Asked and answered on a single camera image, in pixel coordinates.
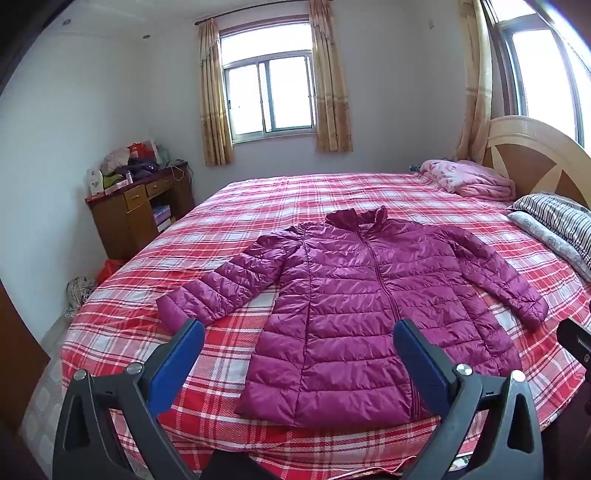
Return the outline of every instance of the floor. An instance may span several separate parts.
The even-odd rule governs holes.
[[[53,446],[65,393],[61,385],[60,351],[66,336],[68,322],[58,321],[56,324],[58,327],[53,329],[51,333],[53,338],[47,342],[46,337],[42,345],[50,357],[50,362],[33,392],[19,430],[25,445],[33,454],[33,458],[48,480],[51,480],[52,477]],[[137,460],[129,458],[129,462],[138,477],[153,480],[148,469]]]

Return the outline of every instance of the jacket collar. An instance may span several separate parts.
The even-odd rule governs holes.
[[[345,230],[368,230],[381,227],[388,219],[388,209],[382,205],[379,209],[357,213],[354,208],[337,210],[326,216],[326,223]]]

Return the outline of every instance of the window frame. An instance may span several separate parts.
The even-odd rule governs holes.
[[[537,13],[499,21],[494,13],[494,7],[486,0],[485,12],[487,23],[491,30],[491,37],[495,45],[497,58],[499,60],[499,67],[501,70],[505,70],[504,78],[503,72],[501,72],[501,77],[504,83],[507,82],[508,84],[503,85],[504,96],[507,95],[509,97],[509,104],[505,101],[505,114],[528,116],[525,88],[521,76],[519,58],[513,42],[513,35],[524,31],[549,30],[556,42],[569,81],[570,96],[573,102],[574,123],[576,126],[575,141],[581,145],[581,147],[585,148],[585,130],[591,129],[591,125],[585,126],[583,122],[579,87],[574,76],[573,66],[569,59],[567,51],[568,46],[565,45],[556,30],[548,25]]]
[[[229,34],[221,36],[228,37],[231,35],[237,35],[240,33],[244,33],[245,31],[249,30],[257,30],[259,28],[269,28],[269,27],[277,27],[280,25],[290,25],[294,23],[303,23],[303,24],[310,24],[309,21],[290,21],[290,22],[275,22],[272,24],[264,24],[257,28],[247,28],[244,30],[232,31]],[[272,60],[279,60],[279,59],[289,59],[294,57],[304,57],[306,62],[306,74],[308,78],[307,86],[308,86],[308,99],[310,104],[310,118],[311,118],[311,125],[302,125],[298,127],[282,127],[277,128],[275,126],[275,112],[274,112],[274,105],[273,105],[273,95],[271,92],[271,72],[269,70],[269,62]],[[267,121],[265,119],[265,111],[264,111],[264,102],[263,102],[263,88],[261,83],[261,68],[259,67],[260,64],[265,64],[265,74],[266,74],[266,83],[267,83],[267,91],[265,92],[268,96],[269,100],[269,116],[271,119],[271,131],[267,131]],[[261,106],[261,118],[262,118],[262,131],[258,132],[251,132],[247,134],[236,134],[233,119],[232,119],[232,105],[230,102],[230,90],[231,85],[229,81],[229,73],[231,70],[238,69],[241,67],[247,67],[250,65],[254,65],[256,67],[256,72],[258,76],[258,85],[259,85],[259,100]],[[289,135],[306,135],[306,134],[315,134],[317,131],[317,105],[316,105],[316,84],[315,84],[315,77],[314,77],[314,59],[311,50],[292,50],[280,53],[271,53],[267,55],[260,55],[257,57],[250,57],[248,59],[242,59],[233,61],[226,65],[222,65],[222,73],[223,73],[223,88],[224,88],[224,100],[226,102],[226,107],[228,109],[228,122],[230,126],[230,135],[232,137],[232,144],[248,142],[253,140],[263,140],[264,138],[276,138],[276,137],[285,137]]]

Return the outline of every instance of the blue gripper pad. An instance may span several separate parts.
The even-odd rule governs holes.
[[[453,363],[443,350],[431,345],[415,324],[400,320],[393,331],[394,348],[418,388],[429,410],[442,419],[449,413],[453,399]]]
[[[201,322],[187,320],[170,342],[160,345],[164,348],[165,357],[157,368],[149,383],[149,394],[146,401],[150,413],[156,417],[167,411],[173,404],[184,381],[189,376],[193,365],[205,341],[205,328]]]

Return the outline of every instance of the red bag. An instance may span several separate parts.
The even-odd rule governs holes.
[[[143,143],[134,143],[131,144],[129,147],[129,157],[130,158],[148,158],[150,156],[150,152],[146,148]]]
[[[113,273],[115,273],[117,270],[123,267],[123,265],[125,265],[125,262],[123,260],[107,260],[105,262],[105,265],[103,265],[103,269],[96,276],[96,282],[100,285]]]

